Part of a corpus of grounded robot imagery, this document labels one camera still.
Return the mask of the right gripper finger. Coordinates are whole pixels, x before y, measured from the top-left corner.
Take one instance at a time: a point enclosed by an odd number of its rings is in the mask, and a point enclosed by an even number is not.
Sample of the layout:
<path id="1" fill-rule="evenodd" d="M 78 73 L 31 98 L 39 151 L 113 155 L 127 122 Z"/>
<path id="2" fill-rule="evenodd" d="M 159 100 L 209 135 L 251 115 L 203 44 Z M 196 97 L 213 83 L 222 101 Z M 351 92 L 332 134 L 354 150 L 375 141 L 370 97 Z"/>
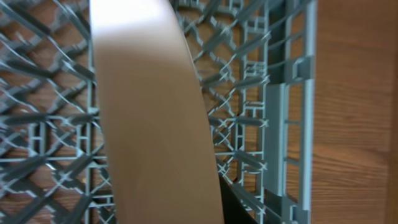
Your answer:
<path id="1" fill-rule="evenodd" d="M 225 179 L 219 175 L 221 201 L 225 224 L 257 224 L 255 219 L 246 211 Z"/>

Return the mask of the pink round plate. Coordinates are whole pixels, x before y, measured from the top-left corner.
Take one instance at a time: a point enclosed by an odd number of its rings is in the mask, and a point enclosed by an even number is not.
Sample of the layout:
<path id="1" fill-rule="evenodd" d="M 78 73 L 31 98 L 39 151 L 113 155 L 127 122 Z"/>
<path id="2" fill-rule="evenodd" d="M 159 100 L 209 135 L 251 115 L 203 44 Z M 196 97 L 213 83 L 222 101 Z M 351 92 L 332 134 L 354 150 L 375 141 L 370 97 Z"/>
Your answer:
<path id="1" fill-rule="evenodd" d="M 119 223 L 223 223 L 210 127 L 168 1 L 90 2 L 104 147 Z"/>

